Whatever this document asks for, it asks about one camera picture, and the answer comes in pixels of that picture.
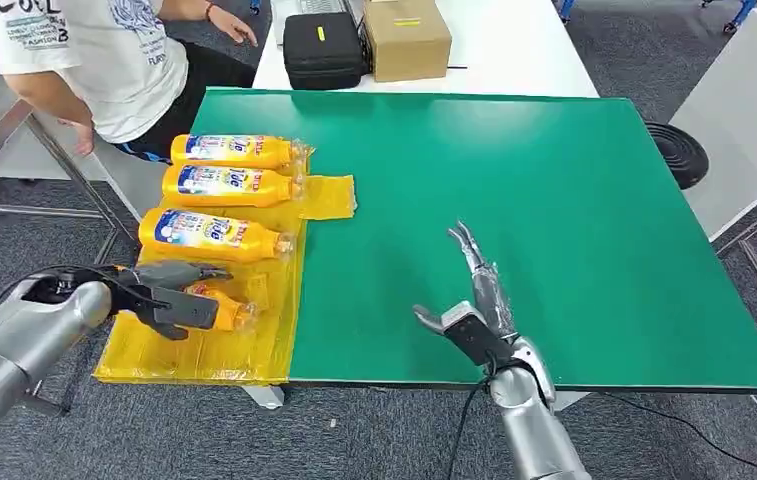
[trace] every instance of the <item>black bag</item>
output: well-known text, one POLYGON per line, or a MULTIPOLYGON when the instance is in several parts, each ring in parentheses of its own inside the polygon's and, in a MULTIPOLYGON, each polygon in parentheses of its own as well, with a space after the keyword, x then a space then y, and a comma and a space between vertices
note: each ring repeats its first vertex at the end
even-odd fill
POLYGON ((363 75, 363 54, 347 12, 293 15, 284 25, 284 66, 296 90, 351 88, 363 75))

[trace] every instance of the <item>green table mat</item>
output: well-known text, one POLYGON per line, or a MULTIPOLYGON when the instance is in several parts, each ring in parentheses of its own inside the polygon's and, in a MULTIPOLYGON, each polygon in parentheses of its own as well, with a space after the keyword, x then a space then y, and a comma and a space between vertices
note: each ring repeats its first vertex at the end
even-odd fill
POLYGON ((411 313, 472 299, 462 219, 558 387, 757 390, 754 321, 627 100, 210 89, 193 132, 355 176, 355 217, 308 227, 291 380, 480 379, 411 313))

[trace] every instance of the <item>robotic arm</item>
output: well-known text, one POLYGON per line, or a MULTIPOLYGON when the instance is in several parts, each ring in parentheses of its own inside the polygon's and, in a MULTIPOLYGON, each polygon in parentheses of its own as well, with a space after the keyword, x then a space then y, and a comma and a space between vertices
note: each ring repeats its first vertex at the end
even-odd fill
POLYGON ((590 480, 553 413, 555 388, 542 357, 516 331, 495 266, 487 263, 462 222, 449 234, 466 257, 478 308, 462 301, 437 317, 415 305, 414 314, 426 328, 451 340, 475 365, 488 366, 490 397, 501 411, 518 479, 590 480))
POLYGON ((0 303, 0 419, 20 400, 45 410, 35 386, 84 335, 119 310, 130 310, 161 335, 211 328, 215 300, 183 293, 199 280, 227 278, 212 265, 163 262, 136 270, 58 267, 14 286, 0 303))
MULTIPOLYGON (((464 224, 449 233, 466 257, 475 306, 463 301, 438 317, 417 305, 416 317, 473 363, 488 366, 490 396, 501 410, 519 479, 590 480, 552 413, 554 385, 537 349, 517 333, 495 267, 464 224)), ((136 270, 63 266, 28 277, 0 303, 0 419, 19 401, 45 402, 33 392, 49 369, 119 310, 133 311, 172 340, 187 337, 182 327, 211 328, 216 301, 183 289, 199 280, 227 277, 212 265, 178 261, 136 270)))

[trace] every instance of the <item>yellow plastic bag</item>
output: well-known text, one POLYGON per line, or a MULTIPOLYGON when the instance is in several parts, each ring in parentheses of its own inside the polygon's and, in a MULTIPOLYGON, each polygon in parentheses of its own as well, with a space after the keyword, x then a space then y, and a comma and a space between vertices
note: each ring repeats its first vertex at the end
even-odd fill
MULTIPOLYGON (((295 337, 308 218, 349 218, 354 214, 352 177, 309 177, 304 202, 270 208, 233 207, 193 210, 256 221, 266 228, 294 234, 296 249, 284 260, 250 264, 210 262, 203 258, 166 256, 143 249, 138 263, 163 259, 206 261, 225 267, 234 278, 219 284, 231 298, 257 306, 250 328, 234 332, 190 330, 183 341, 167 340, 133 314, 116 316, 110 338, 95 370, 107 383, 191 383, 268 385, 287 381, 295 337), (315 196, 310 196, 313 184, 315 196)), ((178 205, 163 201, 161 207, 178 205)))

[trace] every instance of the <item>black shorts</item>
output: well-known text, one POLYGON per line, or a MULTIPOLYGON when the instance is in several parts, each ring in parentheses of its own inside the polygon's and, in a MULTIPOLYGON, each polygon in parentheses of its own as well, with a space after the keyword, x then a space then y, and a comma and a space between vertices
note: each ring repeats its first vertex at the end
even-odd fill
POLYGON ((169 110, 141 137, 113 144, 119 150, 152 162, 172 163, 172 140, 189 133, 207 87, 245 87, 254 83, 256 70, 242 62, 194 43, 186 43, 187 83, 169 110))

